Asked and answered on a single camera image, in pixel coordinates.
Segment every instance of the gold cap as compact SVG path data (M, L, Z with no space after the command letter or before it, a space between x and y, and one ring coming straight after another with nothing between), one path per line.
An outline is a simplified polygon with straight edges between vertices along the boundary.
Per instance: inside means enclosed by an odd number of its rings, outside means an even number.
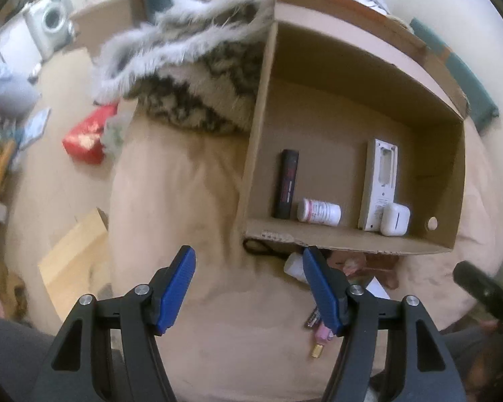
M320 354L322 354L322 350L324 348L324 345L319 345L318 343L315 345L313 350L311 351L311 356L313 358L318 358L320 357Z

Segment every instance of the wooden board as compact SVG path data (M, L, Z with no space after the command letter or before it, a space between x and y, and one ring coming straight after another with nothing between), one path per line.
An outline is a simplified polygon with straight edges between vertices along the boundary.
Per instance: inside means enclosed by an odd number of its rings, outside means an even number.
M52 304L62 321L80 296L97 295L110 284L108 230L98 209L91 211L39 263Z

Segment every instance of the blue gripper pad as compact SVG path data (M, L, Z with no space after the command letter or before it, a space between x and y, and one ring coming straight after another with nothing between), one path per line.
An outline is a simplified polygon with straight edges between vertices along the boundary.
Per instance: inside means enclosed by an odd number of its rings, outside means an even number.
M156 325L160 334L164 334L175 323L193 273L196 270L196 253L191 247L182 247L175 259L180 259L180 262L178 262L178 266L175 268L173 276L160 298L160 315Z
M337 299L318 262L308 248L303 251L303 272L310 284L311 293L317 303L322 321L334 334L338 334L343 325L339 320Z

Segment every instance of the white device housing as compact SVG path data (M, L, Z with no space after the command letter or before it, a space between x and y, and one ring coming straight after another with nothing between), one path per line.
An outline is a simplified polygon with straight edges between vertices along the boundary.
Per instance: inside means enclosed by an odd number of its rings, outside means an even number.
M290 276L293 276L298 281L307 282L306 274L303 272L303 256L298 254L298 252L293 252L289 255L285 265L283 266L283 271Z
M373 139L367 145L365 184L358 228L379 231L384 207L393 202L397 181L396 145Z
M404 205L390 202L384 207L380 232L385 236L404 236L408 231L410 209Z

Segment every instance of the plastic bag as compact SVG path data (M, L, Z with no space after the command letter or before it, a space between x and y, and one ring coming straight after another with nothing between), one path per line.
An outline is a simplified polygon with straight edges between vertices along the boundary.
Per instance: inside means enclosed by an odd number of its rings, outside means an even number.
M34 108L40 96L23 75L0 63L0 116L20 118Z
M129 127L134 113L121 113L108 118L105 130L101 136L101 143L105 154L118 157L125 141L126 129Z
M117 103L101 106L67 133L62 144L67 153L89 164L101 164L105 158L101 134L105 122L117 113Z

